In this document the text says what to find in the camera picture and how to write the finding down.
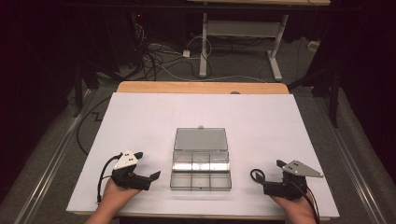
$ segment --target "table leg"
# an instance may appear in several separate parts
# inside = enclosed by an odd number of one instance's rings
[[[285,31],[286,22],[288,21],[288,17],[289,17],[289,15],[284,15],[282,17],[282,22],[280,23],[279,28],[277,30],[274,49],[267,51],[268,60],[270,61],[270,65],[271,65],[271,68],[272,68],[272,71],[274,74],[274,78],[276,81],[282,81],[282,75],[280,74],[279,66],[277,65],[277,62],[276,62],[276,53],[277,53],[277,49],[279,48],[280,41],[282,40],[282,35],[283,35],[283,32]]]
[[[199,76],[206,77],[206,66],[207,66],[207,52],[206,52],[206,38],[207,38],[207,13],[204,13],[204,19],[202,23],[202,51],[201,60],[199,65]]]

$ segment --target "white metal frame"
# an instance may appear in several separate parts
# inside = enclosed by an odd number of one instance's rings
[[[199,76],[206,77],[206,39],[208,35],[274,37],[274,48],[273,50],[268,50],[267,55],[275,80],[282,81],[282,75],[276,62],[276,53],[282,40],[288,17],[289,15],[284,15],[281,22],[209,21],[207,13],[204,13]]]

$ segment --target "white cable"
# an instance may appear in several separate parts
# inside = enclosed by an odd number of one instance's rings
[[[259,79],[259,78],[255,78],[255,77],[245,77],[245,76],[216,77],[216,78],[210,78],[210,79],[192,80],[192,79],[187,79],[187,78],[183,78],[183,77],[177,77],[177,76],[173,75],[171,72],[169,72],[166,68],[164,68],[161,64],[158,64],[158,63],[155,63],[155,64],[156,64],[159,68],[163,69],[166,73],[168,73],[171,77],[174,77],[174,78],[179,79],[179,80],[189,81],[189,82],[205,82],[205,81],[215,81],[215,80],[222,80],[222,79],[234,78],[234,77],[242,77],[242,78],[253,79],[253,80],[256,80],[256,81],[260,81],[260,82],[266,83],[266,81],[261,80],[261,79]]]
[[[194,40],[194,39],[197,39],[197,38],[201,38],[201,39],[204,39],[203,37],[201,37],[201,36],[196,36],[195,38],[193,38],[190,42],[189,42],[189,44],[187,45],[187,49],[189,49],[189,45],[191,44],[191,42]],[[212,52],[212,45],[210,44],[210,41],[207,39],[207,38],[205,38],[205,40],[206,40],[206,42],[209,44],[209,53],[206,55],[206,57],[207,56],[209,56],[210,55],[210,53]]]
[[[162,44],[151,43],[150,45],[161,46],[162,48],[167,48],[167,49],[171,49],[172,50],[172,51],[164,51],[165,53],[175,53],[175,54],[181,55],[181,53],[177,52],[175,49],[169,48],[169,47],[167,47],[165,45],[162,45]]]
[[[137,46],[139,48],[140,46],[142,46],[143,39],[145,38],[145,29],[143,29],[143,27],[141,25],[139,25],[139,24],[136,24],[136,26],[138,26],[140,28],[137,38],[140,36],[140,33],[142,33],[142,40],[140,41],[139,46]]]

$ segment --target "wooden board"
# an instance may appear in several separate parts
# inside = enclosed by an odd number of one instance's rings
[[[231,93],[241,94],[289,94],[283,83],[235,83],[235,82],[121,82],[117,92],[142,93]]]

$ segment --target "white table surface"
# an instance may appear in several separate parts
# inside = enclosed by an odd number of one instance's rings
[[[176,130],[200,125],[225,128],[231,191],[170,189]],[[67,211],[89,214],[97,208],[99,175],[108,159],[126,149],[144,153],[135,169],[138,175],[161,171],[161,176],[120,211],[124,216],[284,218],[283,210],[263,194],[249,172],[259,168],[268,181],[280,182],[282,171],[276,160],[298,160],[322,172],[292,95],[116,92]],[[114,164],[105,175],[111,175]],[[326,178],[308,177],[307,183],[320,216],[339,217]]]

